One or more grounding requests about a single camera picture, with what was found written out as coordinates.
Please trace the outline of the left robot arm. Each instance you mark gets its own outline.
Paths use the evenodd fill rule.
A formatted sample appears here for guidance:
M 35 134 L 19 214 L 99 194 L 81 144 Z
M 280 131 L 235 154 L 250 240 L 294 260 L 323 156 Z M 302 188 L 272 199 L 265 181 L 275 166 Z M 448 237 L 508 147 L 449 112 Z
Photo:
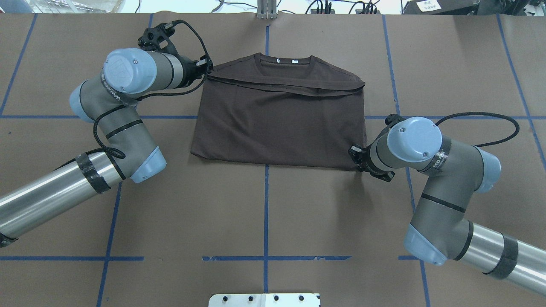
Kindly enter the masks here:
M 70 95 L 72 111 L 92 124 L 98 147 L 2 196 L 1 246 L 125 179 L 140 183 L 165 169 L 166 159 L 137 105 L 147 97 L 165 95 L 167 89 L 203 81 L 211 68 L 208 53 L 191 60 L 168 49 L 111 51 L 101 72 Z

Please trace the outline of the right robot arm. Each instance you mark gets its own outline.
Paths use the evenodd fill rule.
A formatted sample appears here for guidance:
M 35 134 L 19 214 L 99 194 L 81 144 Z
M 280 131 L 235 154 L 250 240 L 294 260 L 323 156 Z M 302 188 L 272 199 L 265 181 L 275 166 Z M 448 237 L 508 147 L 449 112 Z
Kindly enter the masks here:
M 415 169 L 428 179 L 404 237 L 419 260 L 442 266 L 460 261 L 491 278 L 545 295 L 545 251 L 465 218 L 470 199 L 500 178 L 499 159 L 476 145 L 444 136 L 425 117 L 396 114 L 371 145 L 348 153 L 361 172 L 390 182 L 395 170 Z

